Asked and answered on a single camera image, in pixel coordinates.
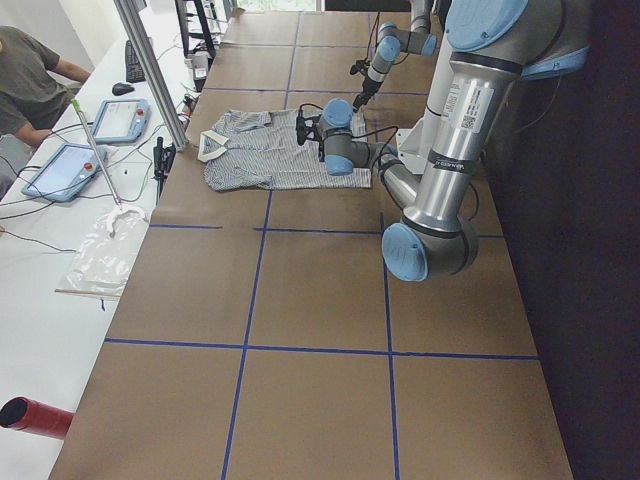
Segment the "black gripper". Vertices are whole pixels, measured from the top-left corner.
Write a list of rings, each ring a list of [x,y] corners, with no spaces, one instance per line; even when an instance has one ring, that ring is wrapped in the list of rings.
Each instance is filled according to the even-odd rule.
[[[359,110],[361,107],[368,104],[371,99],[382,86],[381,82],[371,79],[369,76],[365,76],[362,82],[362,92],[357,94],[353,101],[353,109]]]

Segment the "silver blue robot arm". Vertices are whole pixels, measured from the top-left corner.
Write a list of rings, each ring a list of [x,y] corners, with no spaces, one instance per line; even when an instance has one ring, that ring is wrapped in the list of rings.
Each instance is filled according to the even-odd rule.
[[[351,66],[351,75],[363,75],[362,91],[353,101],[355,111],[366,105],[379,91],[401,53],[430,56],[436,50],[438,40],[431,33],[430,20],[433,1],[411,1],[410,4],[410,29],[399,29],[393,22],[381,24],[377,29],[378,42],[373,58],[357,60]]]
[[[296,120],[298,141],[319,143],[329,174],[376,170],[402,211],[383,233],[384,262],[409,282],[453,275],[473,263],[478,241],[460,207],[495,119],[517,81],[558,77],[584,65],[592,14],[588,1],[454,1],[436,37],[429,9],[427,1],[412,3],[409,30],[381,25],[353,102],[336,98],[319,115]],[[360,142],[351,130],[354,113],[378,92],[402,53],[437,56],[427,107],[415,127],[426,160],[421,175],[393,146]]]

